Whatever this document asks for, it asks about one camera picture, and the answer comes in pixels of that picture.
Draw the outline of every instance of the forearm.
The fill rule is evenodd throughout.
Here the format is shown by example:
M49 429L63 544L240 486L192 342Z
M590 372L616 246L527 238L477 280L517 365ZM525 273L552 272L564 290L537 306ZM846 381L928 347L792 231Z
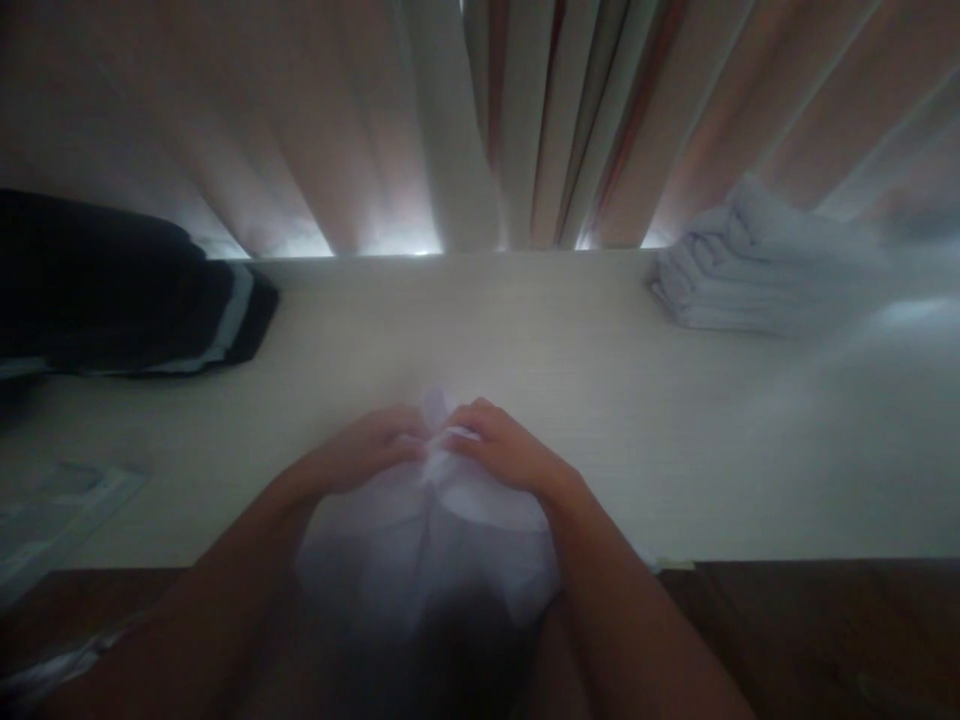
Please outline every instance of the forearm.
M275 479L143 622L48 709L71 717L200 717L246 651L319 497Z
M574 632L609 717L751 717L733 681L578 476L541 493Z

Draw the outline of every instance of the curtain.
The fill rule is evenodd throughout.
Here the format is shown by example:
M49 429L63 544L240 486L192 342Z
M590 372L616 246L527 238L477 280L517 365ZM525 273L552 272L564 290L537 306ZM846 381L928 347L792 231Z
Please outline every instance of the curtain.
M19 0L0 182L214 257L669 243L756 172L960 234L956 0Z

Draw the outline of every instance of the folded towel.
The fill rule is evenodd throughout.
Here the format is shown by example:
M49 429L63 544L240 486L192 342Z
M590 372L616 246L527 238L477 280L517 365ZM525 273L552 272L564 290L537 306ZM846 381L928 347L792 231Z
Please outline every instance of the folded towel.
M652 290L679 324L784 335L885 267L861 230L791 208L752 176L658 259Z

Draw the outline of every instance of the folded black garment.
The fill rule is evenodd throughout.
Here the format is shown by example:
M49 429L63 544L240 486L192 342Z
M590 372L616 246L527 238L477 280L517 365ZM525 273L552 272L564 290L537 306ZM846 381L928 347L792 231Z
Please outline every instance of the folded black garment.
M206 260L173 223L0 191L0 378L244 362L277 302L262 276Z

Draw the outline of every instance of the person's left hand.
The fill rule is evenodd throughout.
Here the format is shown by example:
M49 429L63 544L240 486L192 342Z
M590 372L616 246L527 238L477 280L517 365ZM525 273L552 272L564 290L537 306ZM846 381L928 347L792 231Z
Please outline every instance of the person's left hand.
M349 492L398 463L423 460L423 441L429 438L419 410L394 405L364 415L284 474L313 497Z

